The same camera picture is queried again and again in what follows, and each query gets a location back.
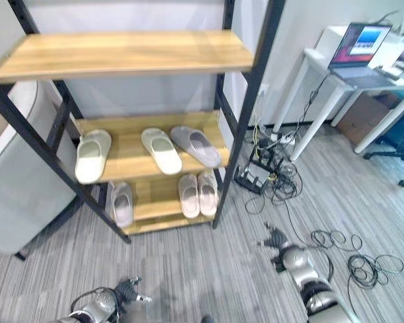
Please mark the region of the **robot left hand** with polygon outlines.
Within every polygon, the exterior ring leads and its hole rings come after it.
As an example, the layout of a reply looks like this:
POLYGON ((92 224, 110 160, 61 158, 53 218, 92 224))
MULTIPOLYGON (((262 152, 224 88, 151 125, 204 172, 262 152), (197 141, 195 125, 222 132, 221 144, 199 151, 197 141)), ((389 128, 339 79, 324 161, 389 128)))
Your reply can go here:
POLYGON ((132 302, 151 303, 153 299, 149 296, 139 294, 136 290, 142 281, 140 276, 121 280, 115 287, 115 292, 120 304, 130 304, 132 302))

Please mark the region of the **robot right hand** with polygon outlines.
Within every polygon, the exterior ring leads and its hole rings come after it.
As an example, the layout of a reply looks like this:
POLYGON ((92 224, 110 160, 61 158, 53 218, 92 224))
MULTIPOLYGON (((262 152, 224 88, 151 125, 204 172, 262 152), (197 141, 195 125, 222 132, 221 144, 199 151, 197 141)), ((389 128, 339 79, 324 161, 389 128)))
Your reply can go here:
POLYGON ((276 226, 271 225, 269 222, 264 222, 264 226, 269 232, 269 237, 264 240, 257 241, 257 246, 264 246, 281 252, 283 249, 286 249, 291 245, 288 237, 276 226))

